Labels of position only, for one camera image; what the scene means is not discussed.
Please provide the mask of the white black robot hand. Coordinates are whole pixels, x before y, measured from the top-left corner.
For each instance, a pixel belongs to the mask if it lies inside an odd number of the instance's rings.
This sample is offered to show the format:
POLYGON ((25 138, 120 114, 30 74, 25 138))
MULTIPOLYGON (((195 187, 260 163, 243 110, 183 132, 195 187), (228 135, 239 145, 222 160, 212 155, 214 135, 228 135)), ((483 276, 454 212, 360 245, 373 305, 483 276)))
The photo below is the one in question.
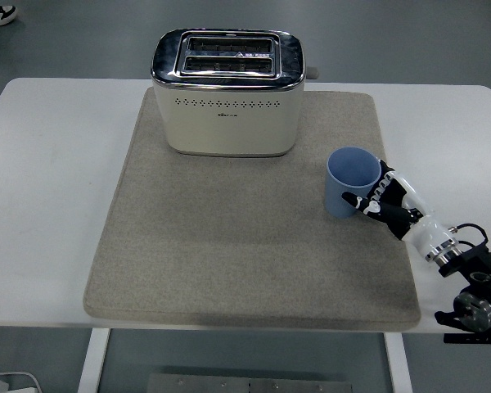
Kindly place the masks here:
POLYGON ((343 192, 355 210, 380 221, 399 240, 418 251, 428 262, 442 266, 460 255, 458 241, 434 216, 434 211, 401 173, 380 161, 381 176, 365 196, 343 192))

